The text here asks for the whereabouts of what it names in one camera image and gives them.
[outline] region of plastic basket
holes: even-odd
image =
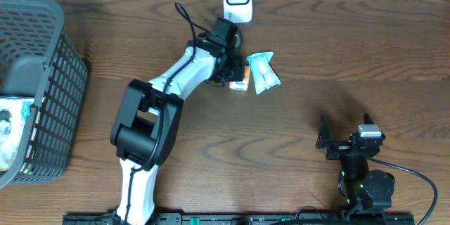
[[[63,24],[54,0],[0,0],[0,94],[34,97],[0,188],[50,182],[67,170],[88,72]]]

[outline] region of wooden table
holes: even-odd
[[[65,29],[91,61],[67,174],[0,191],[2,224],[60,224],[106,212],[122,175],[110,131],[126,85],[157,77],[191,39],[176,0],[57,0]],[[179,0],[211,27],[222,0]],[[176,145],[157,177],[159,207],[185,212],[296,212],[345,205],[339,162],[315,150],[319,118],[346,139],[372,115],[387,136],[377,158],[418,170],[439,189],[429,224],[450,219],[450,0],[254,0],[244,56],[274,51],[281,85],[255,95],[200,85],[187,99]],[[392,210],[419,221],[432,199],[422,179],[396,177]]]

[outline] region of small robot arm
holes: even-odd
[[[126,88],[110,137],[123,173],[115,224],[145,224],[152,216],[156,174],[174,146],[184,100],[204,81],[243,80],[244,63],[237,52],[242,38],[237,31],[231,21],[217,18],[213,30],[189,41],[168,71],[148,82],[134,79]],[[156,121],[139,117],[138,110],[157,115]]]

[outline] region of power cord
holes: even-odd
[[[431,179],[427,178],[425,175],[420,174],[420,173],[418,173],[416,171],[413,171],[412,169],[407,169],[407,168],[401,167],[399,165],[393,165],[391,163],[384,162],[382,160],[378,160],[378,159],[372,158],[372,157],[368,156],[367,154],[365,154],[363,152],[361,152],[361,153],[367,160],[370,160],[372,162],[376,162],[376,163],[378,163],[380,165],[388,166],[388,167],[391,167],[391,168],[394,168],[394,169],[399,169],[399,170],[401,170],[403,172],[411,173],[412,175],[418,176],[421,179],[427,181],[427,183],[429,183],[431,185],[431,187],[433,188],[433,201],[431,203],[430,209],[428,209],[428,211],[425,214],[425,216],[421,219],[421,221],[419,223],[417,223],[417,225],[424,224],[427,221],[427,219],[431,216],[431,213],[433,212],[433,210],[436,207],[436,203],[437,203],[437,187],[436,187],[435,183]]]
[[[217,87],[217,88],[223,88],[223,87],[225,87],[225,79],[224,79],[224,77],[220,77],[220,82],[221,82],[221,84],[211,84],[211,83],[208,82],[207,80],[205,80],[204,82],[207,83],[207,84],[209,84],[209,85],[211,85],[211,86],[213,86],[213,87]]]
[[[190,62],[193,61],[194,57],[195,57],[195,48],[197,45],[197,37],[195,35],[195,30],[194,30],[194,26],[204,30],[205,32],[210,32],[208,30],[206,30],[205,28],[195,24],[191,18],[189,17],[188,12],[186,11],[186,9],[183,7],[183,5],[176,1],[175,2],[175,9],[178,11],[178,13],[180,13],[180,15],[189,23],[189,26],[191,27],[191,32],[192,32],[192,41],[193,41],[193,51],[192,51],[192,56],[189,58],[188,61],[186,61],[180,68],[178,68],[178,70],[176,70],[172,75],[170,75],[170,77],[168,77],[166,79],[166,83],[164,84],[164,87],[162,88],[162,96],[161,96],[161,104],[162,107],[160,109],[160,124],[158,126],[158,130],[157,130],[157,137],[156,137],[156,142],[155,142],[155,147],[153,148],[153,152],[150,155],[150,157],[146,160],[146,162],[139,168],[135,169],[132,168],[131,169],[131,173],[129,175],[129,184],[128,184],[128,200],[127,200],[127,211],[125,212],[125,218],[124,218],[124,223],[125,225],[128,225],[128,214],[129,214],[129,209],[131,207],[131,185],[133,184],[133,178],[134,178],[134,174],[136,172],[140,172],[141,170],[143,170],[143,168],[148,167],[150,165],[150,163],[153,160],[153,157],[155,156],[156,150],[158,149],[158,146],[161,142],[161,136],[162,136],[162,125],[164,123],[164,107],[166,104],[166,92],[167,92],[167,88],[169,87],[170,83],[172,82],[172,80],[174,79],[174,77],[180,73],[180,71],[182,71]]]

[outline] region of black cable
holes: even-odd
[[[189,17],[188,12],[186,11],[186,9],[183,7],[183,5],[176,1],[175,2],[175,9],[178,11],[178,13],[180,13],[180,15],[189,23],[189,26],[191,27],[191,32],[192,32],[192,41],[193,41],[193,50],[192,50],[192,56],[189,58],[188,61],[186,61],[181,67],[179,67],[177,70],[175,70],[175,72],[172,73],[172,75],[170,75],[168,78],[166,78],[166,83],[164,84],[164,87],[162,88],[162,96],[161,96],[161,109],[160,109],[160,124],[158,126],[158,130],[157,130],[157,137],[156,137],[156,142],[155,142],[155,147],[153,148],[152,154],[150,155],[150,157],[144,162],[144,164],[135,169],[132,168],[131,169],[131,173],[130,173],[130,179],[129,179],[129,185],[128,185],[128,200],[127,200],[127,211],[125,212],[125,225],[127,225],[127,221],[128,221],[128,213],[129,213],[129,208],[131,207],[131,184],[133,182],[133,176],[136,172],[140,172],[141,170],[143,170],[144,168],[148,167],[150,165],[150,163],[153,160],[153,157],[155,156],[156,150],[158,149],[158,146],[161,142],[161,136],[162,136],[162,125],[164,123],[164,107],[166,104],[166,94],[167,94],[167,88],[169,87],[170,83],[172,82],[172,80],[174,79],[174,77],[180,73],[187,65],[189,65],[190,62],[193,61],[194,57],[195,57],[195,51],[196,51],[196,46],[197,46],[197,37],[195,35],[195,30],[194,30],[194,26],[199,27],[200,29],[209,32],[208,30],[206,30],[205,28],[195,24],[194,22],[192,22],[191,18]]]
[[[211,84],[211,83],[208,82],[207,80],[205,80],[204,82],[207,83],[207,84],[209,84],[209,85],[211,85],[211,86],[213,86],[213,87],[217,87],[217,88],[223,88],[223,87],[225,87],[225,79],[224,79],[224,77],[220,77],[220,82],[221,82],[221,84]]]
[[[307,208],[316,210],[316,212],[322,217],[322,219],[325,219],[325,217],[319,212],[319,210],[316,207],[313,207],[313,206],[304,206],[304,207],[300,208],[300,210],[298,210],[297,214],[295,214],[295,219],[299,219],[299,216],[302,213],[302,211],[307,209]]]
[[[180,13],[181,17],[183,17],[183,18],[184,18],[186,21],[188,21],[190,24],[192,24],[192,25],[195,26],[195,27],[198,27],[198,28],[202,29],[202,30],[205,31],[205,32],[210,33],[210,31],[209,31],[208,29],[206,29],[206,28],[204,28],[204,27],[201,27],[201,26],[195,24],[195,23],[189,18],[188,13],[186,12],[186,10],[184,9],[184,7],[183,7],[181,4],[180,4],[180,8],[181,8],[181,10],[182,10],[183,12],[180,11],[180,9],[178,8],[178,6],[177,6],[176,4],[175,4],[175,8],[176,8],[176,10],[178,11],[178,13]]]
[[[393,165],[393,164],[391,164],[391,163],[384,162],[384,161],[382,161],[382,160],[378,160],[378,159],[372,158],[372,157],[368,156],[368,155],[365,154],[365,153],[362,153],[362,155],[363,155],[367,160],[370,160],[370,161],[372,161],[372,162],[376,162],[376,163],[378,163],[378,164],[380,164],[380,165],[388,166],[388,167],[391,167],[391,168],[394,168],[394,169],[399,169],[399,170],[401,170],[401,171],[403,171],[403,172],[408,172],[408,173],[411,173],[411,174],[414,175],[414,176],[418,176],[418,177],[420,177],[421,179],[427,181],[427,182],[431,185],[431,187],[433,188],[433,193],[434,193],[434,194],[433,194],[433,201],[432,201],[432,203],[431,203],[430,209],[428,209],[428,211],[427,211],[427,213],[425,214],[425,216],[421,219],[421,221],[420,221],[419,223],[417,223],[417,225],[422,225],[422,224],[424,224],[424,223],[427,221],[427,219],[430,217],[431,213],[433,212],[433,209],[436,207],[436,203],[437,203],[437,187],[436,187],[435,183],[434,183],[433,181],[431,181],[431,179],[427,178],[425,175],[422,175],[422,174],[420,174],[420,173],[418,173],[418,172],[416,172],[416,171],[413,171],[412,169],[407,169],[407,168],[401,167],[401,166],[399,166],[399,165]]]
[[[369,225],[368,222],[355,222],[343,220],[327,220],[327,219],[298,219],[290,221],[279,221],[271,225],[303,225],[303,224],[322,224],[322,225]]]
[[[342,180],[344,179],[344,171],[340,170],[339,179],[337,179],[337,187],[339,188],[339,193],[346,197],[344,190],[342,189]]]

